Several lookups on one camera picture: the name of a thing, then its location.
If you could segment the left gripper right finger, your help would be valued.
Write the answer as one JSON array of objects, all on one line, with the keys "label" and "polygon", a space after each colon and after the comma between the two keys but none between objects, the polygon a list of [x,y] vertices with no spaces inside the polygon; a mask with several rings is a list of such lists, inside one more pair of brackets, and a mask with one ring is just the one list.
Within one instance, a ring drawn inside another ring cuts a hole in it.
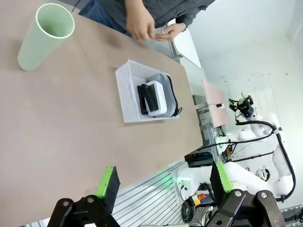
[{"label": "left gripper right finger", "polygon": [[254,194],[234,188],[221,162],[213,163],[210,175],[217,211],[207,227],[283,227],[284,218],[269,190]]}]

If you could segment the person's right hand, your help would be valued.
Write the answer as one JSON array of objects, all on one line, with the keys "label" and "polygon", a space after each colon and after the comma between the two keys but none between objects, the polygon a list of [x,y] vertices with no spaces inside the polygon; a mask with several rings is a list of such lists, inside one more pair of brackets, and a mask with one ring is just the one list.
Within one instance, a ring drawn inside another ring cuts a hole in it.
[{"label": "person's right hand", "polygon": [[126,28],[136,40],[155,38],[155,22],[144,5],[126,7]]}]

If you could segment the person's left hand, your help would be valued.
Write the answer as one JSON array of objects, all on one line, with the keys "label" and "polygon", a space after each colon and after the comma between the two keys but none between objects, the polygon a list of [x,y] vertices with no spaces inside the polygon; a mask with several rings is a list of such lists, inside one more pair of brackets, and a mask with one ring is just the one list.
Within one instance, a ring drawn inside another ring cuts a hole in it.
[{"label": "person's left hand", "polygon": [[185,31],[187,26],[184,23],[175,23],[164,30],[161,33],[155,35],[157,41],[172,41],[178,34]]}]

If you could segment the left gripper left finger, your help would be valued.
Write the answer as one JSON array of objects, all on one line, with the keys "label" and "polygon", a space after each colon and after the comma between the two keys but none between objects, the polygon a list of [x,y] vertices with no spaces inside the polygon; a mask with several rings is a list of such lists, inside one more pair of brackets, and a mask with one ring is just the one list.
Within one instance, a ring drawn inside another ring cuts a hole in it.
[{"label": "left gripper left finger", "polygon": [[57,201],[48,226],[84,227],[94,224],[97,227],[118,227],[112,212],[119,187],[116,167],[106,167],[95,194],[82,197],[76,202],[69,198]]}]

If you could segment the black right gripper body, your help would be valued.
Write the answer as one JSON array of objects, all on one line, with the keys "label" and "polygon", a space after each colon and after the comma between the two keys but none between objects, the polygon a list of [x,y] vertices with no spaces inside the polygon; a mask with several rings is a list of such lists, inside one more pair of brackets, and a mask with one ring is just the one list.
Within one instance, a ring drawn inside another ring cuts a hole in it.
[{"label": "black right gripper body", "polygon": [[253,113],[254,108],[252,107],[252,105],[253,99],[251,98],[251,96],[247,96],[246,98],[243,98],[238,102],[238,109],[241,113]]}]

